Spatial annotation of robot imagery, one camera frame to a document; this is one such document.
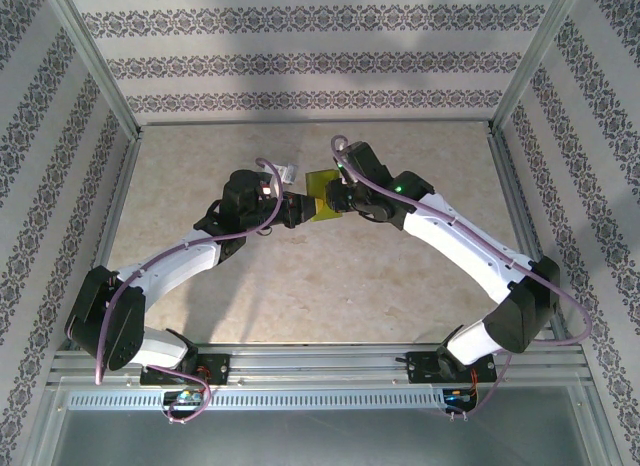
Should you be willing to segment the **olive green card holder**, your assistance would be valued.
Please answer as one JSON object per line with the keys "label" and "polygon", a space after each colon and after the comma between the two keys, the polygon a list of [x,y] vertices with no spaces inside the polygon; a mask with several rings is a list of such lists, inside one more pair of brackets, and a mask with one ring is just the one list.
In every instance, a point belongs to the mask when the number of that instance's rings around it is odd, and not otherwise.
{"label": "olive green card holder", "polygon": [[330,181],[340,180],[338,170],[326,169],[305,174],[306,194],[315,200],[316,213],[311,217],[312,222],[324,220],[338,219],[343,216],[342,213],[333,211],[328,205],[326,187]]}

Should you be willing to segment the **small circuit board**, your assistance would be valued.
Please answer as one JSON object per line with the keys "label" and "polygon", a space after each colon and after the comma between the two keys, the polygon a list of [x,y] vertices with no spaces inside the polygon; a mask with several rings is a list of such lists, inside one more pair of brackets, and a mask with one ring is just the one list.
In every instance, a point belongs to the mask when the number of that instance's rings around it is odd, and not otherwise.
{"label": "small circuit board", "polygon": [[201,390],[186,389],[167,391],[163,395],[163,407],[165,409],[177,409],[181,408],[194,410],[198,408],[204,399],[204,392]]}
{"label": "small circuit board", "polygon": [[469,413],[477,406],[478,398],[475,388],[443,390],[444,409],[447,413]]}

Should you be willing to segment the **grey sheet metal shelf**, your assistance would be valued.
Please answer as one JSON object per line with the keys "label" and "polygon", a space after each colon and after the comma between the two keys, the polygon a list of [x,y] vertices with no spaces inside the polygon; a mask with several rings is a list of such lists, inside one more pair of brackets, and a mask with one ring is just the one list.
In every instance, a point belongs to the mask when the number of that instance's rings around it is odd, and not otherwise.
{"label": "grey sheet metal shelf", "polygon": [[437,409],[77,411],[59,390],[23,466],[623,466],[587,390],[499,389],[477,413]]}

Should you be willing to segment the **aluminium table edge rail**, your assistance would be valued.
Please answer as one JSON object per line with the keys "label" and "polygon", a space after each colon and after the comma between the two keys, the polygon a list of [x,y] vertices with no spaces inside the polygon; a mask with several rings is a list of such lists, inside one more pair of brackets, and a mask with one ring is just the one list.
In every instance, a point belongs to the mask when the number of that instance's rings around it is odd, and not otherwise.
{"label": "aluminium table edge rail", "polygon": [[[495,134],[489,133],[487,140],[506,201],[518,250],[538,261],[542,256],[542,250],[536,240],[535,228],[531,225],[527,215],[526,200],[518,186],[517,174],[509,161],[507,148],[504,141]],[[566,334],[557,313],[551,317],[537,337],[537,341],[542,342],[543,346],[558,346],[558,342],[565,339]]]}
{"label": "aluminium table edge rail", "polygon": [[492,124],[491,119],[482,118],[365,118],[365,119],[336,119],[336,118],[285,118],[263,120],[219,120],[219,121],[153,121],[140,128],[150,127],[182,127],[182,126],[222,126],[222,125],[276,125],[276,124],[377,124],[377,123],[480,123]]}
{"label": "aluminium table edge rail", "polygon": [[126,153],[122,157],[121,165],[108,203],[108,209],[106,211],[107,215],[105,216],[102,224],[102,232],[94,251],[93,259],[90,263],[90,270],[96,266],[106,266],[110,258],[143,136],[144,133],[140,132],[136,139],[132,139],[127,147]]}

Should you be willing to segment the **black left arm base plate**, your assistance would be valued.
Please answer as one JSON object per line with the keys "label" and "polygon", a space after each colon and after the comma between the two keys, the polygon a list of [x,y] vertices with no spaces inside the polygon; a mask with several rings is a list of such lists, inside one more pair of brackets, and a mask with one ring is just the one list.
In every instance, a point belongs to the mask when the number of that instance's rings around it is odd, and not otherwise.
{"label": "black left arm base plate", "polygon": [[230,370],[230,356],[228,354],[195,354],[183,359],[175,373],[161,372],[147,367],[141,372],[140,384],[143,386],[200,386],[194,379],[184,378],[184,375],[198,377],[212,386],[226,385]]}

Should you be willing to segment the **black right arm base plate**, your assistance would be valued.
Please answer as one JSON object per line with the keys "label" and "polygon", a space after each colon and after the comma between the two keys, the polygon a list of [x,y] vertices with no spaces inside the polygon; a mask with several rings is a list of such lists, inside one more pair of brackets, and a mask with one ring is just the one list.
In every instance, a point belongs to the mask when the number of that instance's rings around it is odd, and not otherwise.
{"label": "black right arm base plate", "polygon": [[406,365],[410,384],[471,383],[472,373],[475,373],[479,383],[493,383],[497,380],[497,369],[491,354],[464,366],[461,371],[455,366],[450,369],[442,368],[439,364],[440,357],[435,351],[411,351],[396,360]]}

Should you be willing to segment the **aluminium frame post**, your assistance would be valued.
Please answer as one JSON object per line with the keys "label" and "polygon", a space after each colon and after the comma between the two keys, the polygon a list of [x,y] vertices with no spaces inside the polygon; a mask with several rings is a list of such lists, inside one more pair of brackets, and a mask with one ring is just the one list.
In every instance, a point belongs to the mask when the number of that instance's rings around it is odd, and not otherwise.
{"label": "aluminium frame post", "polygon": [[503,128],[529,84],[531,77],[539,67],[546,51],[576,0],[552,0],[531,43],[527,47],[515,74],[506,88],[495,114],[489,121],[492,135]]}
{"label": "aluminium frame post", "polygon": [[137,140],[140,126],[73,0],[47,0],[125,134]]}

